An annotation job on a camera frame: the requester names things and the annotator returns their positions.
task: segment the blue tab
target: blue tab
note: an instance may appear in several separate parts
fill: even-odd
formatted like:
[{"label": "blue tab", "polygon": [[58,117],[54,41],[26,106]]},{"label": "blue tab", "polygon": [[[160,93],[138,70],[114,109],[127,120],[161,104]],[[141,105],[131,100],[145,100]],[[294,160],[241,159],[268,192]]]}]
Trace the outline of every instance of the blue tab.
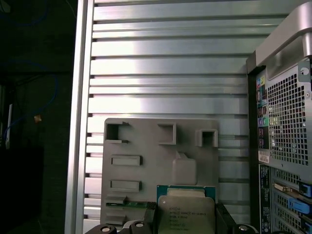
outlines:
[{"label": "blue tab", "polygon": [[309,231],[306,231],[307,234],[312,234],[312,226],[308,223],[306,225],[309,227]]},{"label": "blue tab", "polygon": [[304,195],[307,196],[307,197],[312,197],[312,195],[311,195],[311,185],[309,186],[309,185],[305,185],[304,184],[303,187],[307,188],[307,191],[304,193]]},{"label": "blue tab", "polygon": [[299,192],[305,197],[312,197],[312,185],[299,181]]},{"label": "blue tab", "polygon": [[310,213],[310,206],[296,198],[288,198],[288,208],[307,215]]}]

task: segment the dark background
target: dark background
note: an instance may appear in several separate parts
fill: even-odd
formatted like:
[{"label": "dark background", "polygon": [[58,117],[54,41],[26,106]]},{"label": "dark background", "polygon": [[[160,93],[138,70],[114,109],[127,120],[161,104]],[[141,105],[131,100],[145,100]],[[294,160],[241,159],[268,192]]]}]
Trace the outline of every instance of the dark background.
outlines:
[{"label": "dark background", "polygon": [[[77,0],[6,0],[12,13],[0,12],[0,78],[11,83],[43,74],[16,87],[13,120],[27,115],[12,127],[12,147],[29,144],[43,147],[41,212],[9,234],[64,233],[66,179],[72,95]],[[32,113],[58,94],[34,122]]]}]

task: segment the sticker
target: sticker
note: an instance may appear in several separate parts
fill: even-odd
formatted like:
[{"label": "sticker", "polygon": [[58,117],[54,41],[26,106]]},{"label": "sticker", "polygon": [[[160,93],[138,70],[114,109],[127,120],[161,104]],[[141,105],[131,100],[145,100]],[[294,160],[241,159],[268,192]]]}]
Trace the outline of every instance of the sticker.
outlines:
[{"label": "sticker", "polygon": [[265,84],[265,76],[262,76],[261,78],[260,78],[260,85],[262,86],[262,85],[264,85]]},{"label": "sticker", "polygon": [[265,85],[265,76],[262,76],[256,80],[257,89]]},{"label": "sticker", "polygon": [[259,162],[269,163],[270,162],[270,152],[259,150],[258,151],[258,160],[259,160]]},{"label": "sticker", "polygon": [[271,231],[271,186],[270,168],[259,164],[259,195],[260,195],[260,233],[270,234]]}]

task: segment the black cable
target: black cable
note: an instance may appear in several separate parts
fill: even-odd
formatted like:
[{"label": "black cable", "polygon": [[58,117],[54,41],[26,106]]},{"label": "black cable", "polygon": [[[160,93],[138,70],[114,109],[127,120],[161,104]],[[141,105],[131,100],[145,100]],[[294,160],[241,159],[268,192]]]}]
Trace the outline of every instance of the black cable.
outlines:
[{"label": "black cable", "polygon": [[1,0],[0,0],[0,7],[1,7],[2,12],[3,12],[3,13],[6,13],[5,10],[4,10],[4,8],[3,8],[3,5],[2,5]]},{"label": "black cable", "polygon": [[3,113],[0,111],[0,122],[4,124]]}]

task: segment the gray plastic bracket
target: gray plastic bracket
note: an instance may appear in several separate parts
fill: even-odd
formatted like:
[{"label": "gray plastic bracket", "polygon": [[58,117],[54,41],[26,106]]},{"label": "gray plastic bracket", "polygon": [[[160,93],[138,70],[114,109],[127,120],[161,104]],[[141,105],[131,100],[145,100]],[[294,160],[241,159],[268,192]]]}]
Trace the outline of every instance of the gray plastic bracket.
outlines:
[{"label": "gray plastic bracket", "polygon": [[119,139],[119,127],[129,125],[126,122],[108,122],[105,126],[105,141],[114,144],[128,143],[127,140]]},{"label": "gray plastic bracket", "polygon": [[213,147],[218,147],[218,130],[217,129],[200,129],[195,132],[195,144],[198,147],[203,147],[204,135],[208,134],[212,136]]},{"label": "gray plastic bracket", "polygon": [[187,158],[185,153],[177,152],[176,159],[172,162],[172,183],[175,185],[196,185],[196,160]]},{"label": "gray plastic bracket", "polygon": [[158,123],[160,128],[159,145],[176,145],[176,123]]}]

